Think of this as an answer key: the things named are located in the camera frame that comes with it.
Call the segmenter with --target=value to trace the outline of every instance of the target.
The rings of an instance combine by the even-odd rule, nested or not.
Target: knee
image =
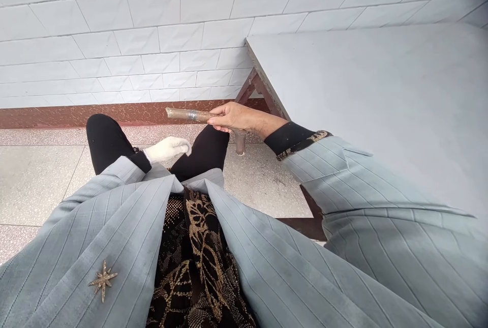
[[[86,121],[86,128],[104,128],[113,125],[114,120],[105,114],[97,113],[92,114],[90,118]]]

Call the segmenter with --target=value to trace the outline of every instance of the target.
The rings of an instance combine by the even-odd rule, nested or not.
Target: gold floral pattern
[[[146,326],[256,327],[208,195],[171,196]]]
[[[324,137],[328,137],[328,136],[332,136],[332,134],[330,132],[327,132],[327,131],[317,131],[312,136],[306,138],[305,140],[301,141],[297,145],[283,151],[281,154],[277,155],[276,158],[278,159],[278,161],[285,160],[290,155],[293,155],[293,154],[297,153],[298,151],[309,147],[314,142],[317,142],[317,141],[323,139]]]

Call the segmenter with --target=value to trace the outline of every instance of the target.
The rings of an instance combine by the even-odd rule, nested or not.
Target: star-shaped brooch
[[[95,294],[97,294],[98,290],[100,290],[100,288],[102,288],[102,303],[105,301],[105,286],[108,286],[108,287],[112,287],[112,285],[110,284],[110,282],[108,282],[108,280],[114,278],[115,276],[117,276],[117,274],[111,274],[110,271],[112,270],[112,268],[109,268],[108,271],[107,271],[107,262],[105,261],[105,259],[103,260],[103,269],[102,269],[102,273],[98,272],[97,271],[97,276],[98,278],[94,281],[91,281],[88,286],[94,286],[96,285],[97,288],[95,289]]]

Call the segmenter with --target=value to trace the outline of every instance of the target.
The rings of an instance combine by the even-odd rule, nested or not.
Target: jacket sleeve
[[[325,247],[444,327],[484,326],[488,238],[338,137],[281,159],[324,214]]]
[[[64,199],[51,213],[38,235],[49,230],[79,204],[114,188],[140,182],[145,173],[128,158],[121,156],[101,174],[94,176],[72,196]]]

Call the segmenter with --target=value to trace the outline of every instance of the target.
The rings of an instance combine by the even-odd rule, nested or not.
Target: table top
[[[426,24],[247,38],[296,123],[488,220],[488,32]]]

